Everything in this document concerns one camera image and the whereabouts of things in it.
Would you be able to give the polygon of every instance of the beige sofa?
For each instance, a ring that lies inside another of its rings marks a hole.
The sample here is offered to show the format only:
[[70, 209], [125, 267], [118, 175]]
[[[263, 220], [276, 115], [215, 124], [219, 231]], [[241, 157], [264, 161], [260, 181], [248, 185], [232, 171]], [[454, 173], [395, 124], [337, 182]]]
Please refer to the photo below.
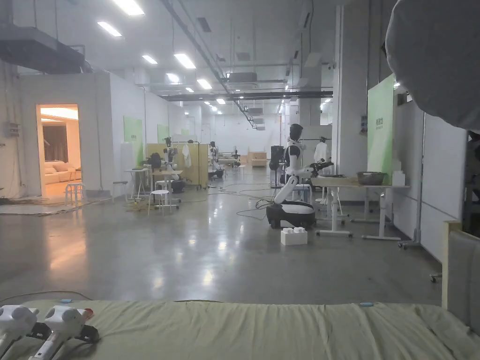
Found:
[[63, 161], [46, 161], [44, 169], [45, 184], [55, 184], [62, 181], [79, 180], [82, 173], [75, 171], [69, 163]]

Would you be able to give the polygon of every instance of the doorway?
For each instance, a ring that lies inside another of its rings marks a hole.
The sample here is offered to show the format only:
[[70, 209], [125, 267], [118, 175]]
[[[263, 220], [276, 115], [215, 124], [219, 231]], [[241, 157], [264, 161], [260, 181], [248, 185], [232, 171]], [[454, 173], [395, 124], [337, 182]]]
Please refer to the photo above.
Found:
[[37, 125], [42, 197], [60, 202], [69, 183], [82, 181], [78, 106], [38, 105]]

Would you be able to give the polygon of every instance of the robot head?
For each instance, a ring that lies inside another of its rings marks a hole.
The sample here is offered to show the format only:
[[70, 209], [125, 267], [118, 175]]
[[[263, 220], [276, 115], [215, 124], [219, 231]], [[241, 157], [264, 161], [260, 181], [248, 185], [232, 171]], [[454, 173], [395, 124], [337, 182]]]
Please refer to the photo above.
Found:
[[303, 127], [298, 124], [291, 124], [290, 125], [290, 139], [293, 141], [298, 141], [301, 137], [301, 132], [303, 131]]

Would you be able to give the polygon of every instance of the ceiling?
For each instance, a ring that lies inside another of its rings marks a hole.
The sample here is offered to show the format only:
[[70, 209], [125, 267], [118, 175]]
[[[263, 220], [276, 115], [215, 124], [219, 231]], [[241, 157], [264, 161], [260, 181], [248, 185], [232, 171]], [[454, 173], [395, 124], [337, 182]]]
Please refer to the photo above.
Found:
[[[122, 75], [125, 69], [145, 69], [150, 90], [159, 95], [205, 92], [196, 82], [205, 78], [214, 93], [224, 92], [207, 63], [195, 50], [178, 24], [172, 20], [161, 0], [136, 0], [145, 15], [128, 16], [113, 0], [37, 0], [37, 27], [66, 45], [85, 51], [86, 59], [94, 69], [106, 69]], [[243, 84], [245, 91], [280, 91], [284, 82], [296, 85], [300, 74], [300, 60], [310, 52], [309, 26], [303, 28], [303, 17], [311, 11], [312, 52], [321, 53], [321, 62], [333, 61], [335, 37], [334, 0], [172, 0], [173, 8], [197, 42], [216, 60], [223, 74], [227, 72], [256, 72], [259, 82]], [[34, 0], [15, 0], [14, 22], [19, 26], [35, 26]], [[57, 21], [55, 21], [57, 3]], [[211, 32], [204, 32], [197, 18], [204, 17]], [[105, 21], [122, 36], [113, 37], [97, 22]], [[303, 34], [303, 47], [300, 35]], [[294, 53], [299, 50], [297, 59]], [[196, 65], [196, 70], [183, 68], [173, 57], [185, 53]], [[157, 65], [147, 63], [148, 54]], [[286, 77], [289, 64], [293, 68]], [[332, 70], [318, 65], [322, 75], [320, 86], [330, 87]], [[166, 79], [172, 72], [180, 77], [181, 85]], [[231, 90], [239, 85], [230, 86]]]

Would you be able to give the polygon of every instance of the bed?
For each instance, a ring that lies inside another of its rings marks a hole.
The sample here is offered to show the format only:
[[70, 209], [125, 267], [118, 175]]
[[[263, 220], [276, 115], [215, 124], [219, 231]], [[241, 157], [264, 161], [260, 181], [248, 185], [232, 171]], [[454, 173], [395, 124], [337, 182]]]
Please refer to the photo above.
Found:
[[[447, 309], [418, 304], [251, 305], [190, 302], [75, 301], [91, 308], [95, 345], [70, 340], [65, 359], [480, 359], [480, 241], [452, 232]], [[26, 303], [41, 314], [52, 300]], [[6, 359], [28, 359], [36, 339]]]

